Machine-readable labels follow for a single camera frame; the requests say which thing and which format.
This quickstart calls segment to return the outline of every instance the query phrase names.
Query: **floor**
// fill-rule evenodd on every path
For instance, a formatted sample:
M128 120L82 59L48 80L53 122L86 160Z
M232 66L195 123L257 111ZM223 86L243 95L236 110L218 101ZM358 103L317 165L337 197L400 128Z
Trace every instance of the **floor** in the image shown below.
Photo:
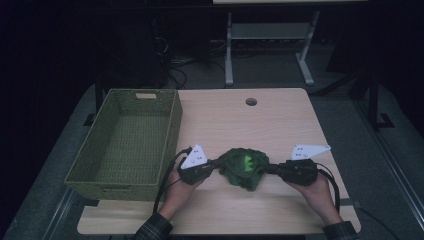
M220 49L219 44L214 43L215 49ZM326 72L333 46L315 44L307 57L315 85L306 86L294 56L301 45L302 42L286 42L278 48L274 45L239 46L235 50L239 54L234 54L233 59L234 85L231 88L304 88L313 93L344 76ZM177 70L171 70L173 78L164 88L230 88L225 86L222 53L209 64L191 62L188 56L180 56L177 60L179 63L174 65ZM349 195L362 206L357 208L362 225L361 239L395 239L363 210L380 219L399 239L424 239L422 221L417 220L422 214L420 199L424 199L424 177L420 171L424 169L424 140L403 115L394 96L383 86L380 86L379 112L387 113L395 128L379 132L372 129L366 119L367 96L356 101L348 97L352 84L353 81L325 96L310 99L332 146ZM79 234L76 226L83 207L96 202L82 198L63 184L89 130L83 126L84 122L94 112L92 86L75 108L5 240L129 238ZM413 194L404 189L412 189ZM321 234L306 238L325 239Z

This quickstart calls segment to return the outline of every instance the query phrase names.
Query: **person's left hand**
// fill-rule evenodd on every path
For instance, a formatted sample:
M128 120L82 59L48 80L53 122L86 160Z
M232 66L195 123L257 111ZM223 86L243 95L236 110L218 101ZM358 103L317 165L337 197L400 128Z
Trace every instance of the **person's left hand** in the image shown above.
M168 186L169 184L174 184L168 188L166 192L166 200L158 211L168 221L170 221L174 215L184 207L194 190L203 183L202 180L193 185L189 185L179 179L180 175L177 170L172 171L168 178Z

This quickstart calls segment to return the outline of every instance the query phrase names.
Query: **gray carpet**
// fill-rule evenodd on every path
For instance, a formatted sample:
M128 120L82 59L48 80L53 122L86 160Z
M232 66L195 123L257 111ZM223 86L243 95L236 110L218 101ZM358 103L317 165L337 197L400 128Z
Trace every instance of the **gray carpet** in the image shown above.
M296 46L288 46L278 52L279 54L270 51L250 58L234 58L233 88L300 87L313 92L342 77L340 74L325 71L331 55L331 46L314 45L307 62L316 84L307 87L294 58L295 50ZM210 65L194 63L178 68L187 75L187 89L224 87L224 72L220 67L223 66L223 57L213 60L214 63ZM173 71L173 74L178 81L183 81L184 77L180 72ZM359 102L350 100L347 97L350 86L351 83L325 97L311 98L324 134L332 146L332 153L346 188L354 201L359 201L364 209L381 219L400 239L424 239L423 230L376 142L376 133L370 130L361 108L358 108L364 106L367 99ZM174 88L174 85L170 81L166 87ZM403 115L390 92L384 88L381 88L380 92L379 110L387 113L396 127L382 129L379 136L384 138L422 199L424 178L420 171L424 169L423 139ZM4 239L126 238L80 235L76 225L83 206L94 203L79 195L71 199L70 208L58 208L64 194L69 194L63 181L88 132L88 127L83 126L83 123L90 113L94 113L94 99L94 89L91 87L76 107ZM64 214L64 221L52 222L52 219L60 219L55 215L57 210L57 213ZM362 239L393 239L375 220L359 209L357 213L362 225ZM311 235L307 236L307 239L324 238L322 235Z

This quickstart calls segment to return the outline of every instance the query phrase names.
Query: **white tag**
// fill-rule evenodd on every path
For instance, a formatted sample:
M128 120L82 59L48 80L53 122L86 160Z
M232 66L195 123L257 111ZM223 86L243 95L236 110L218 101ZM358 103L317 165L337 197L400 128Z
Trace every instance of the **white tag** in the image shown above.
M185 159L183 165L181 166L181 169L187 169L201 164L205 164L207 163L207 161L208 159L206 158L205 153L203 152L202 146L196 144L196 146L194 146L193 150L191 150L190 154Z
M307 159L330 150L331 147L329 145L296 144L294 145L291 159Z

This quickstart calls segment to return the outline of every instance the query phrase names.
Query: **hand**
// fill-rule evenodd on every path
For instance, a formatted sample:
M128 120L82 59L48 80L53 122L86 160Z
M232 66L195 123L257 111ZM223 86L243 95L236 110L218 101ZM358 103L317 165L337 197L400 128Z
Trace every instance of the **hand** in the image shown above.
M172 171L168 178L168 185L175 183L168 188L166 192L166 200L158 211L168 221L170 221L174 215L184 207L194 190L203 183L202 180L193 185L189 185L179 179L180 175L177 170Z
M309 186L301 186L294 183L287 184L302 194L309 207L321 217L325 225L343 221L331 198L328 180L321 173L318 173L317 180Z

